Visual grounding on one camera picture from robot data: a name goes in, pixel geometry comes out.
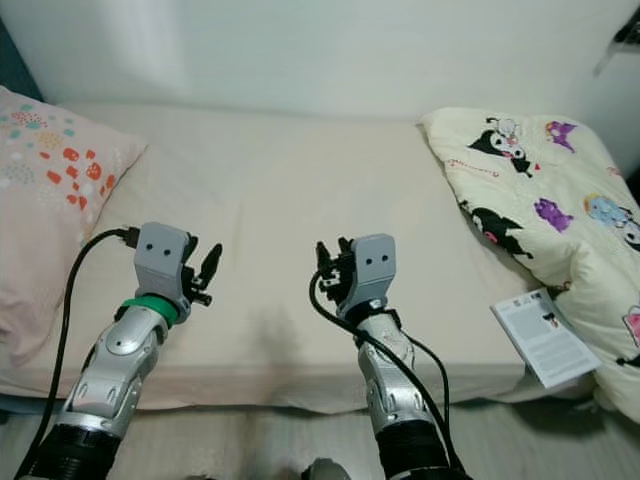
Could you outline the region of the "pink pillow with coloured dots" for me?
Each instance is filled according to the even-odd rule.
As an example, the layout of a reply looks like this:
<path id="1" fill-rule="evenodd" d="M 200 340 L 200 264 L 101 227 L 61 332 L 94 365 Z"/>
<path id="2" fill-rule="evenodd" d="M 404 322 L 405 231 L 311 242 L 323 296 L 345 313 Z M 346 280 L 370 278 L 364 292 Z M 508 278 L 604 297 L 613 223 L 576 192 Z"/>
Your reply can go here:
<path id="1" fill-rule="evenodd" d="M 8 88 L 0 109 L 0 328 L 17 367 L 54 332 L 77 253 L 147 145 Z"/>

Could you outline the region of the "cream cartoon print blanket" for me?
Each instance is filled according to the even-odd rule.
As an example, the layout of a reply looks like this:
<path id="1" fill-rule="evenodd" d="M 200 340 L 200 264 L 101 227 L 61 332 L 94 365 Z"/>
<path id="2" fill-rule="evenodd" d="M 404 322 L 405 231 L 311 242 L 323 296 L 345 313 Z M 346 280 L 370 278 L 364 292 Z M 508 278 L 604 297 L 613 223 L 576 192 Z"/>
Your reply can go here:
<path id="1" fill-rule="evenodd" d="M 640 204 L 579 120 L 476 108 L 422 116 L 481 237 L 556 297 L 602 365 L 595 397 L 640 424 Z"/>

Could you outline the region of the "white printed magazine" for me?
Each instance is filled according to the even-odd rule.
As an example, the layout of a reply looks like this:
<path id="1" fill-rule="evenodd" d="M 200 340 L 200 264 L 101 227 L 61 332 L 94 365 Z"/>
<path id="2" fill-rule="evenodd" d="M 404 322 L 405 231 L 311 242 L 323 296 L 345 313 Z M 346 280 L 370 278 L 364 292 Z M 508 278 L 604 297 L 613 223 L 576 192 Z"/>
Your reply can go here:
<path id="1" fill-rule="evenodd" d="M 547 289 L 494 303 L 492 312 L 518 355 L 547 389 L 580 379 L 602 365 L 570 328 Z"/>

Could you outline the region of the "cream bed mattress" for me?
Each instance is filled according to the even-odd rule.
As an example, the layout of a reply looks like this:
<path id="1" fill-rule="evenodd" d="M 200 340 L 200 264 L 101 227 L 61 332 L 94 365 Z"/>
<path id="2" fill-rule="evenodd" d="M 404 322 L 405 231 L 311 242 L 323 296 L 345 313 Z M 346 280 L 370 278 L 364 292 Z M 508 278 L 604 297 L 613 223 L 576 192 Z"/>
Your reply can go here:
<path id="1" fill-rule="evenodd" d="M 317 315 L 306 285 L 315 246 L 387 233 L 396 241 L 390 306 L 445 364 L 453 401 L 530 401 L 526 370 L 492 306 L 532 291 L 524 266 L 477 236 L 412 120 L 69 102 L 67 109 L 146 150 L 111 193 L 99 228 L 160 221 L 223 244 L 210 285 L 166 339 L 143 410 L 192 406 L 362 410 L 349 335 Z"/>

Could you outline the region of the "robot right leg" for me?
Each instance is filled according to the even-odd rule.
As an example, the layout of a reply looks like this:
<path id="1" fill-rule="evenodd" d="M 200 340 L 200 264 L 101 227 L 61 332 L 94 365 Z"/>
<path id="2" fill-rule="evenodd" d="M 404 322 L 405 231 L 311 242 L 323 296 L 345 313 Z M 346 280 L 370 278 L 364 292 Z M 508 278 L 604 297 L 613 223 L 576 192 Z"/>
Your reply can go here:
<path id="1" fill-rule="evenodd" d="M 300 475 L 300 480 L 351 480 L 346 468 L 329 458 L 316 458 Z"/>

